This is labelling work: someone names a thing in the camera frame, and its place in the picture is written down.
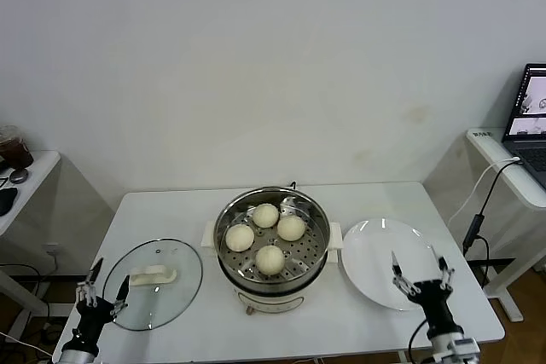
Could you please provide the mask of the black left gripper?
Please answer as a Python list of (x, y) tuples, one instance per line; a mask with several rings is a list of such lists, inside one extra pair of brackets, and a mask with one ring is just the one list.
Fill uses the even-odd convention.
[(101, 336), (102, 328), (127, 306), (126, 299), (130, 290), (130, 276), (127, 275), (113, 303), (98, 298), (95, 283), (102, 263), (101, 257), (76, 287), (76, 308), (80, 314), (80, 320), (74, 337), (87, 344), (96, 344)]

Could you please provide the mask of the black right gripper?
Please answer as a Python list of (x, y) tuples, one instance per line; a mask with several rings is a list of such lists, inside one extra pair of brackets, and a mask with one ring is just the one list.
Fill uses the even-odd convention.
[(430, 250), (438, 263), (440, 280), (425, 280), (415, 284), (410, 282), (403, 275), (396, 254), (392, 251), (392, 283), (412, 303), (416, 303), (422, 308), (428, 324), (427, 336), (429, 338), (453, 332), (463, 333), (462, 327), (454, 322), (447, 304), (447, 300), (453, 292), (451, 280), (455, 270), (449, 267), (445, 257), (437, 253), (433, 246), (430, 246)]

